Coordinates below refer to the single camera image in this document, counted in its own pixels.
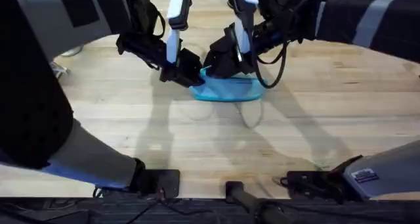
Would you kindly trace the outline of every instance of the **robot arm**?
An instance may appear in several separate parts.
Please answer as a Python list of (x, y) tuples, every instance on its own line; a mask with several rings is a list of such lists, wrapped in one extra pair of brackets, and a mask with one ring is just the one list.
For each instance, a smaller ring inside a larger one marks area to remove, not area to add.
[[(266, 21), (255, 28), (261, 54), (284, 41), (318, 39), (359, 45), (420, 62), (419, 0), (260, 0)], [(284, 27), (296, 11), (291, 26)], [(420, 166), (419, 141), (370, 157), (357, 156), (332, 171), (290, 171), (282, 179), (291, 197), (363, 201), (383, 194), (414, 192)]]
[(73, 118), (49, 62), (60, 53), (110, 34), (129, 51), (187, 86), (197, 75), (167, 62), (153, 35), (160, 13), (149, 0), (0, 0), (10, 18), (0, 25), (3, 138), (0, 162), (95, 184), (167, 197), (178, 193), (179, 171), (148, 170), (120, 154)]

